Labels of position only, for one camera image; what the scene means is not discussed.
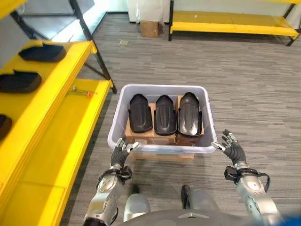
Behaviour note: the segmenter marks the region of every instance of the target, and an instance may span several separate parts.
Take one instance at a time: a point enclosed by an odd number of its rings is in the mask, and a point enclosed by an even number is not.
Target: plastic bin
[[[203,111],[203,125],[205,134],[194,146],[177,145],[139,145],[135,152],[137,153],[157,153],[157,154],[185,154],[185,153],[212,153],[215,148],[211,145],[212,141],[217,142],[214,129],[214,121],[210,109],[207,91],[201,86],[173,86],[173,85],[149,85],[149,84],[128,84],[121,90],[117,108],[114,114],[113,123],[108,135],[108,144],[114,148],[118,139],[124,136],[129,102],[137,94],[143,94],[149,103],[155,103],[157,99],[165,94],[175,102],[178,95],[184,95],[186,92],[194,93],[199,101]]]

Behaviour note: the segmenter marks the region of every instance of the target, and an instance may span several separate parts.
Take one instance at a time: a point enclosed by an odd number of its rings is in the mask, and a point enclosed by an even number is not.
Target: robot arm
[[[212,145],[224,152],[233,162],[233,167],[226,167],[225,178],[236,184],[237,191],[246,204],[250,216],[265,225],[274,225],[282,221],[274,201],[266,194],[269,188],[269,176],[249,168],[246,155],[235,136],[225,129],[222,145]],[[263,186],[258,177],[267,176],[267,184]]]
[[[111,167],[98,180],[96,195],[90,202],[84,217],[84,226],[109,226],[118,215],[117,200],[125,181],[132,177],[128,166],[124,167],[127,156],[138,143],[127,145],[124,138],[116,143],[111,156]]]

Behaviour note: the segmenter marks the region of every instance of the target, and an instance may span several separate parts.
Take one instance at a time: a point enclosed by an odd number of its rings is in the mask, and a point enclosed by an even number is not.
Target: cardboard box
[[[129,157],[133,159],[145,159],[149,161],[191,162],[194,159],[194,154],[178,155],[178,154],[131,153]]]
[[[176,109],[177,112],[180,108],[180,101],[181,101],[182,97],[183,96],[178,96],[178,98],[177,98],[176,105],[175,105],[175,109]],[[203,126],[203,119],[202,119],[201,134],[197,137],[186,137],[186,136],[183,136],[183,135],[177,133],[176,138],[175,138],[176,145],[179,145],[179,146],[193,146],[195,143],[197,143],[202,138],[203,135],[204,135],[204,126]]]
[[[141,35],[143,37],[158,37],[158,21],[140,21]]]
[[[145,133],[134,133],[130,127],[130,121],[127,120],[127,126],[125,131],[125,136],[129,143],[139,142],[142,145],[173,145],[175,143],[175,134],[169,136],[160,136],[155,133],[154,129],[154,110],[156,109],[156,104],[150,103],[151,118],[153,122],[153,127],[150,131]]]

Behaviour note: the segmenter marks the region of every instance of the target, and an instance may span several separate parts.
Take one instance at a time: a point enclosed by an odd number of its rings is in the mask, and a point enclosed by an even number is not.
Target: small cardboard box
[[[178,96],[178,99],[176,101],[175,109],[176,109],[177,112],[180,108],[180,101],[181,101],[182,97],[183,96]],[[203,135],[204,135],[204,126],[203,126],[203,120],[202,120],[202,131],[201,131],[201,134],[199,136],[197,136],[197,137],[186,137],[186,136],[183,136],[183,135],[177,133],[176,138],[175,138],[176,145],[179,145],[179,146],[193,146],[195,143],[197,143],[202,138]]]
[[[150,103],[151,117],[153,122],[153,127],[150,131],[145,133],[134,133],[130,127],[130,121],[127,120],[127,126],[125,131],[125,136],[129,143],[139,142],[142,145],[173,145],[175,142],[175,134],[169,136],[160,136],[155,133],[154,129],[154,110],[156,109],[156,104]]]
[[[143,37],[157,38],[158,37],[158,21],[146,21],[140,22],[141,35]]]

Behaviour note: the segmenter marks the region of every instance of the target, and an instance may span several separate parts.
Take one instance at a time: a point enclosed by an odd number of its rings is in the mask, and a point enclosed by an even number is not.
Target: yellow shelf
[[[69,94],[24,170],[0,218],[1,226],[57,226],[111,81],[75,80],[92,98]]]
[[[25,47],[41,44],[40,40],[31,40]],[[0,113],[13,120],[12,130],[0,141],[0,215],[40,136],[94,51],[92,42],[60,44],[67,55],[59,63],[26,62],[17,54],[0,70],[0,73],[11,73],[13,69],[36,71],[42,77],[41,86],[32,93],[0,93]]]
[[[15,8],[19,7],[21,4],[27,0],[1,0],[0,1],[0,19],[10,14]]]
[[[294,3],[301,4],[301,0],[266,0],[273,3]]]
[[[298,33],[282,16],[175,11],[173,31],[230,32],[286,35],[296,39]]]

